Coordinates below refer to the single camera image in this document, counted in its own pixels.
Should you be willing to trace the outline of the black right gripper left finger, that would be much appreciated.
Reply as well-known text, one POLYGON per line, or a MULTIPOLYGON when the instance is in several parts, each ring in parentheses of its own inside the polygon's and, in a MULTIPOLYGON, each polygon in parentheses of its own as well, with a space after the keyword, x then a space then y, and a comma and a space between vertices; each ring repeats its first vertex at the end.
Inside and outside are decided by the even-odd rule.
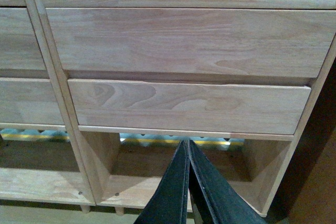
POLYGON ((135 223, 186 223, 190 158, 180 141, 154 195, 135 223))

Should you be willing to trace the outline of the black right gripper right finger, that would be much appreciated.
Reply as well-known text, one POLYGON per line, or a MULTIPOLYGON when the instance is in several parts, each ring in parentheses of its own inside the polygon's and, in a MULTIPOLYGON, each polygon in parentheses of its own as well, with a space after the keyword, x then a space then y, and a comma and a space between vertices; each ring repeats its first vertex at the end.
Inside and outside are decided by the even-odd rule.
POLYGON ((188 153, 189 191, 196 223, 265 223, 191 140, 188 153))

